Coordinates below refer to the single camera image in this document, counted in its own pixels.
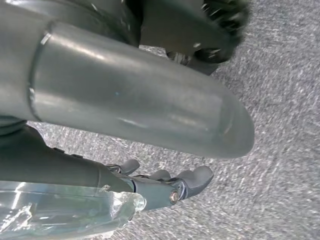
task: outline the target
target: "metal bolt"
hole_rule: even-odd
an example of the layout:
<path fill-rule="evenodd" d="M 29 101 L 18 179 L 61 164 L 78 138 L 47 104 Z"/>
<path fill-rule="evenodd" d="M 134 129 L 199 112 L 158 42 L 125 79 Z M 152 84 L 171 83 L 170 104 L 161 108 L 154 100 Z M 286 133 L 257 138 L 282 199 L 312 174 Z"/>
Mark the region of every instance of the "metal bolt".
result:
<path fill-rule="evenodd" d="M 177 190 L 174 190 L 170 195 L 170 201 L 172 204 L 176 204 L 179 201 L 179 192 Z"/>

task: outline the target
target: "carpeted floor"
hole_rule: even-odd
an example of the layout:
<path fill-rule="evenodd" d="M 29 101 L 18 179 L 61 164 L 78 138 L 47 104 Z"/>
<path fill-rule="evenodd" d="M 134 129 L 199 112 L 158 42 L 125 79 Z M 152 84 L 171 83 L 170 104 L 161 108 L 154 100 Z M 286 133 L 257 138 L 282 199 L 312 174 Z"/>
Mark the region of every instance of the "carpeted floor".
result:
<path fill-rule="evenodd" d="M 214 170 L 203 194 L 143 212 L 114 240 L 320 239 L 320 1 L 257 0 L 248 36 L 212 77 L 251 114 L 254 149 L 208 159 L 95 133 L 32 123 L 46 142 L 103 163 L 137 158 L 140 173 Z"/>

